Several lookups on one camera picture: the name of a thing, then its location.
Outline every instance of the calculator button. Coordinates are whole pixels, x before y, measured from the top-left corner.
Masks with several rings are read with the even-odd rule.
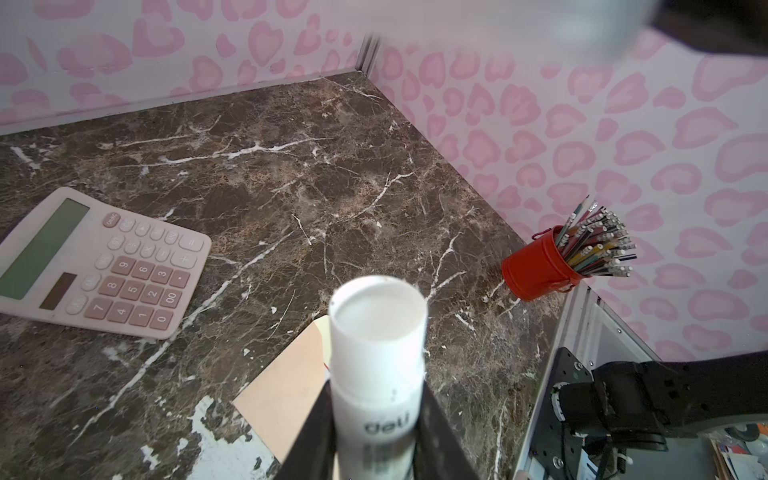
[[[147,326],[149,320],[152,318],[154,308],[144,305],[136,305],[131,318],[128,319],[128,323],[136,326]]]
[[[138,241],[138,240],[129,240],[125,244],[125,248],[123,250],[125,250],[125,253],[127,253],[128,255],[133,255],[134,253],[136,253],[139,250],[139,247],[141,247],[141,242],[140,241]]]
[[[115,302],[112,308],[109,309],[107,320],[110,322],[126,323],[133,309],[133,303]]]
[[[179,239],[179,247],[193,252],[199,252],[203,248],[203,239],[194,235],[182,235]]]
[[[174,270],[174,274],[170,276],[170,285],[175,286],[176,288],[184,288],[187,286],[187,280],[189,279],[189,272]]]
[[[173,312],[157,310],[152,316],[152,323],[149,324],[149,327],[155,330],[167,330],[172,318],[174,318]]]
[[[168,232],[168,235],[165,236],[165,243],[168,245],[173,245],[176,243],[176,240],[179,238],[179,233],[176,230],[171,230]]]
[[[174,269],[168,266],[158,266],[154,269],[151,280],[153,282],[162,283],[165,285],[168,283],[168,279],[170,278],[170,275],[173,273],[173,271]]]
[[[106,217],[104,217],[104,219],[101,221],[101,224],[107,228],[112,228],[117,225],[119,221],[120,214],[118,212],[110,212]]]
[[[133,229],[134,223],[136,223],[136,220],[133,218],[124,218],[123,221],[120,222],[120,226],[118,227],[121,232],[128,233]]]
[[[103,320],[104,317],[107,316],[107,311],[111,306],[112,306],[112,300],[108,300],[105,298],[94,298],[93,300],[91,300],[91,303],[88,305],[88,308],[85,309],[85,313],[83,313],[83,315],[86,318]]]
[[[90,292],[98,286],[99,280],[101,280],[101,275],[98,273],[89,273],[88,276],[85,277],[85,280],[83,280],[83,283],[80,284],[80,288],[86,292]]]
[[[163,233],[165,233],[165,229],[163,227],[155,227],[150,232],[149,237],[152,240],[159,240],[163,238]]]
[[[193,254],[181,251],[174,252],[174,254],[170,256],[171,265],[180,266],[181,268],[186,269],[192,268],[194,266],[195,260],[197,260],[197,257]]]
[[[109,243],[107,243],[107,248],[109,248],[109,250],[117,250],[123,246],[124,241],[125,237],[122,235],[115,235],[109,240]]]
[[[134,267],[134,263],[136,263],[135,259],[120,256],[112,266],[111,272],[119,275],[128,275],[131,272],[131,268]]]
[[[120,290],[120,298],[125,298],[126,300],[139,300],[139,296],[143,289],[144,284],[142,282],[128,280],[125,285],[123,285],[123,289]]]
[[[102,253],[96,260],[96,268],[99,270],[108,268],[109,264],[112,263],[113,258],[114,256],[111,253]]]
[[[101,283],[98,292],[100,295],[117,296],[123,283],[125,283],[125,279],[110,275]]]
[[[139,226],[136,227],[135,233],[139,237],[143,237],[144,235],[147,234],[147,232],[149,232],[149,223],[147,223],[147,222],[141,222],[141,223],[139,223]]]
[[[160,247],[160,249],[157,251],[157,255],[154,256],[154,259],[158,262],[164,262],[167,260],[168,255],[170,254],[170,248],[168,247]]]
[[[147,285],[147,288],[144,289],[144,293],[141,294],[141,298],[139,301],[142,303],[150,303],[152,305],[157,305],[157,302],[160,301],[160,295],[163,293],[163,289],[161,289],[157,285]]]
[[[176,308],[181,298],[181,292],[178,290],[171,290],[170,288],[163,293],[163,299],[160,301],[160,306],[167,306],[169,308]]]
[[[141,248],[141,252],[139,255],[141,255],[142,258],[151,258],[154,254],[154,243],[147,243]]]
[[[136,264],[133,271],[131,272],[131,276],[133,278],[141,278],[142,280],[149,280],[149,276],[152,274],[153,268],[154,268],[154,263],[149,263],[149,262],[140,260],[139,263]]]
[[[80,313],[80,310],[83,309],[86,303],[88,303],[88,297],[85,295],[77,295],[69,301],[69,305],[67,305],[67,313],[70,315]]]

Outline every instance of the marble countertop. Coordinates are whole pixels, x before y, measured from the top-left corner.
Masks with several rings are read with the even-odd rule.
[[[361,74],[0,137],[0,239],[62,186],[213,247],[167,341],[0,315],[0,477],[271,478],[231,402],[377,273],[429,299],[429,385],[511,478],[564,297],[515,299],[521,239]]]

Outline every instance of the black mount plate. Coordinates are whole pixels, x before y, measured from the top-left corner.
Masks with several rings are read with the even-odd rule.
[[[536,430],[531,440],[531,455],[541,463],[554,480],[575,480],[581,458],[582,441],[574,437],[571,432],[565,431],[565,425],[554,415],[551,401],[553,387],[562,382],[592,382],[589,369],[565,347],[559,348],[554,355],[544,401],[538,413]]]

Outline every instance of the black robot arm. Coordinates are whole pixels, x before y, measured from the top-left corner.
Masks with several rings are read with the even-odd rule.
[[[768,352],[701,362],[612,362],[556,393],[571,431],[616,447],[666,450],[724,425],[768,419]]]

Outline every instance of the paper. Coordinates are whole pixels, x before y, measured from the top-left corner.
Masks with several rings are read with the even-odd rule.
[[[754,455],[742,455],[739,453],[727,453],[737,480],[768,480],[766,471],[757,461]]]
[[[316,319],[234,401],[280,463],[288,456],[328,379],[328,316]]]
[[[719,445],[714,440],[710,440],[710,444],[713,449],[713,459],[715,463],[715,469],[717,470],[717,477],[720,480],[733,480],[733,476],[730,474],[730,470],[726,465],[727,460],[723,457],[723,453],[720,450]]]

